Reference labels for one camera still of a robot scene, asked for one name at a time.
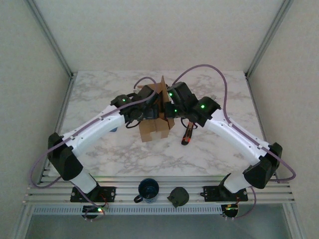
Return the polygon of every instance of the mug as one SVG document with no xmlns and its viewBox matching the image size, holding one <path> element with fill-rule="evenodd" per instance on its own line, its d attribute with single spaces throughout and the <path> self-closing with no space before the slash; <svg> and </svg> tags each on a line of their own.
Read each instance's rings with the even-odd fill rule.
<svg viewBox="0 0 319 239">
<path fill-rule="evenodd" d="M 139 184 L 139 195 L 134 198 L 135 203 L 145 201 L 153 203 L 159 195 L 159 184 L 153 178 L 146 178 Z"/>
</svg>

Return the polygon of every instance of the brown cardboard box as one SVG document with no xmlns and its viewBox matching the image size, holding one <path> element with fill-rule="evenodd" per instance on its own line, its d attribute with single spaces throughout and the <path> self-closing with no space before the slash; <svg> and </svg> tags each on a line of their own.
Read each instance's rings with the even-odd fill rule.
<svg viewBox="0 0 319 239">
<path fill-rule="evenodd" d="M 154 84 L 148 85 L 153 90 L 155 89 Z M 160 83 L 157 83 L 157 93 L 160 94 L 159 100 L 159 118 L 158 119 L 145 119 L 139 124 L 140 134 L 142 142 L 148 142 L 160 138 L 167 138 L 169 131 L 175 125 L 174 119 L 164 118 L 163 104 L 169 102 L 168 93 L 166 89 L 166 83 L 164 76 L 161 77 Z"/>
</svg>

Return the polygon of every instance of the marble surface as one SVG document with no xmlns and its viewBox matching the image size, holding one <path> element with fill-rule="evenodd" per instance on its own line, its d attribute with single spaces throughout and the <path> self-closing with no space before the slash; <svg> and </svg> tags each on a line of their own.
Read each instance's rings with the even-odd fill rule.
<svg viewBox="0 0 319 239">
<path fill-rule="evenodd" d="M 120 94 L 133 91 L 134 83 L 151 76 L 171 85 L 181 71 L 80 71 L 75 81 L 61 133 L 73 130 L 97 115 Z M 243 72 L 226 71 L 227 111 L 230 117 L 262 138 Z M 194 70 L 185 81 L 197 98 L 215 95 L 222 105 L 224 85 L 213 70 Z M 175 119 L 168 138 L 142 143 L 139 128 L 110 132 L 79 157 L 93 176 L 207 176 L 226 175 L 248 163 L 228 142 L 218 135 L 198 128 L 189 145 L 181 145 L 185 128 Z M 52 168 L 49 176 L 58 175 Z"/>
</svg>

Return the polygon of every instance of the purple cable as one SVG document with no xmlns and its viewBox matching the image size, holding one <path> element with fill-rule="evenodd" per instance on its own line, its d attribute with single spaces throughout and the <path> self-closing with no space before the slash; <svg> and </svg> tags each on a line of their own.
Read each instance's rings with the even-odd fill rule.
<svg viewBox="0 0 319 239">
<path fill-rule="evenodd" d="M 230 121 L 228 115 L 227 115 L 227 111 L 226 111 L 226 103 L 227 103 L 227 94 L 228 94 L 228 88 L 227 88 L 227 82 L 226 82 L 226 78 L 223 75 L 223 73 L 217 69 L 216 67 L 212 66 L 212 65 L 208 65 L 208 64 L 201 64 L 201 65 L 196 65 L 193 66 L 191 68 L 189 68 L 188 70 L 184 71 L 174 82 L 173 85 L 180 79 L 182 78 L 187 72 L 198 68 L 198 67 L 209 67 L 214 69 L 215 71 L 218 72 L 218 74 L 221 76 L 221 78 L 224 81 L 224 86 L 225 86 L 225 95 L 224 95 L 224 105 L 223 105 L 223 112 L 224 112 L 224 116 L 226 121 L 228 122 L 228 124 L 231 124 L 232 122 Z M 241 135 L 243 135 L 245 138 L 247 138 L 249 141 L 251 141 L 253 144 L 255 144 L 256 146 L 259 146 L 259 143 L 257 141 L 255 141 L 252 137 L 250 137 L 249 135 L 247 135 L 245 132 L 243 132 L 241 129 L 239 129 L 237 126 L 235 126 L 233 123 L 231 124 L 231 127 L 233 127 L 237 132 L 239 132 Z M 291 177 L 289 178 L 283 178 L 283 179 L 271 179 L 270 181 L 273 182 L 287 182 L 290 180 L 293 180 L 296 177 L 296 173 L 295 171 L 292 169 L 292 167 L 290 167 L 284 160 L 282 160 L 280 157 L 278 157 L 277 155 L 275 155 L 273 152 L 271 152 L 270 150 L 266 149 L 265 147 L 261 148 L 262 150 L 264 150 L 265 152 L 267 152 L 268 154 L 270 154 L 271 156 L 273 156 L 275 159 L 277 159 L 279 162 L 281 162 L 286 168 L 288 168 L 289 171 L 291 171 L 291 173 L 293 174 Z"/>
<path fill-rule="evenodd" d="M 103 212 L 103 216 L 105 216 L 105 211 L 104 211 L 104 206 L 105 205 L 102 205 L 102 206 L 100 206 L 100 208 L 101 208 L 101 210 L 102 210 L 102 212 Z M 88 213 L 92 210 L 92 209 L 94 209 L 95 207 L 90 207 L 90 208 L 88 208 L 86 211 L 85 211 L 85 214 L 84 214 L 84 219 L 85 220 L 87 220 L 87 215 L 88 215 Z M 91 222 L 95 222 L 95 221 L 97 221 L 97 220 L 99 220 L 99 219 L 101 219 L 102 217 L 99 217 L 99 218 L 92 218 L 90 221 Z"/>
<path fill-rule="evenodd" d="M 101 208 L 101 206 L 99 206 L 99 205 L 97 205 L 96 203 L 94 203 L 92 200 L 90 200 L 86 195 L 85 195 L 85 193 L 78 187 L 78 186 L 76 186 L 74 183 L 72 183 L 73 184 L 73 186 L 80 192 L 80 194 L 83 196 L 83 198 L 85 198 L 89 203 L 91 203 L 95 208 Z M 87 214 L 88 214 L 88 212 L 90 211 L 90 210 L 92 210 L 92 208 L 88 208 L 87 210 L 86 210 L 86 212 L 85 212 L 85 219 L 86 219 L 86 216 L 87 216 Z"/>
<path fill-rule="evenodd" d="M 243 218 L 243 217 L 247 216 L 248 214 L 250 214 L 254 210 L 256 203 L 257 203 L 257 197 L 256 197 L 256 192 L 255 192 L 254 188 L 253 187 L 250 187 L 250 188 L 251 188 L 251 191 L 253 191 L 253 195 L 254 195 L 254 204 L 253 204 L 252 208 L 249 211 L 245 212 L 243 215 L 241 215 L 239 217 L 235 217 L 234 219 Z"/>
<path fill-rule="evenodd" d="M 131 102 L 131 103 L 128 103 L 128 104 L 126 104 L 126 105 L 124 105 L 124 106 L 121 106 L 121 107 L 119 107 L 119 108 L 117 108 L 117 109 L 115 109 L 115 110 L 112 110 L 112 111 L 110 111 L 110 112 L 108 112 L 108 113 L 102 115 L 101 118 L 105 118 L 105 117 L 107 117 L 107 116 L 110 116 L 111 114 L 113 114 L 113 113 L 115 113 L 115 112 L 117 112 L 117 111 L 120 111 L 120 110 L 122 110 L 122 109 L 124 109 L 124 108 L 126 108 L 126 107 L 128 107 L 128 106 L 133 106 L 133 105 L 136 105 L 136 104 L 139 104 L 139 103 L 142 103 L 142 102 L 145 102 L 145 101 L 148 101 L 149 99 L 151 99 L 151 98 L 155 95 L 155 93 L 156 93 L 156 91 L 157 91 L 157 89 L 158 89 L 158 86 L 157 86 L 157 84 L 156 84 L 156 81 L 155 81 L 152 77 L 145 76 L 145 77 L 139 79 L 139 80 L 135 83 L 134 89 L 135 89 L 136 85 L 137 85 L 140 81 L 145 80 L 145 79 L 149 79 L 149 80 L 153 81 L 153 83 L 155 84 L 155 90 L 152 92 L 152 94 L 151 94 L 150 96 L 146 97 L 146 98 L 143 99 L 143 100 L 136 101 L 136 102 Z M 72 137 L 76 137 L 79 133 L 81 133 L 82 131 L 86 130 L 88 127 L 90 127 L 91 125 L 93 125 L 94 123 L 96 123 L 96 122 L 99 121 L 99 120 L 100 120 L 100 118 L 96 118 L 95 120 L 89 122 L 88 124 L 86 124 L 85 126 L 83 126 L 81 129 L 79 129 L 78 131 L 76 131 L 76 132 L 72 135 Z M 61 178 L 61 176 L 58 177 L 58 178 L 56 178 L 53 182 L 49 183 L 48 185 L 38 186 L 38 185 L 36 185 L 36 184 L 34 183 L 34 181 L 32 180 L 32 175 L 33 175 L 34 169 L 35 169 L 35 167 L 37 166 L 37 164 L 38 164 L 41 160 L 43 160 L 43 159 L 48 155 L 48 153 L 52 152 L 53 150 L 57 149 L 58 147 L 62 146 L 62 145 L 65 144 L 65 143 L 67 143 L 70 139 L 71 139 L 71 138 L 69 137 L 69 138 L 67 138 L 66 140 L 64 140 L 64 141 L 62 141 L 62 142 L 60 142 L 60 143 L 58 143 L 57 145 L 53 146 L 52 148 L 46 150 L 42 155 L 40 155 L 40 156 L 37 158 L 37 160 L 36 160 L 35 163 L 32 165 L 32 167 L 31 167 L 31 169 L 30 169 L 30 172 L 29 172 L 29 181 L 30 181 L 30 184 L 31 184 L 33 187 L 35 187 L 35 188 L 48 188 L 48 187 L 52 186 L 53 184 L 55 184 L 55 183 Z"/>
</svg>

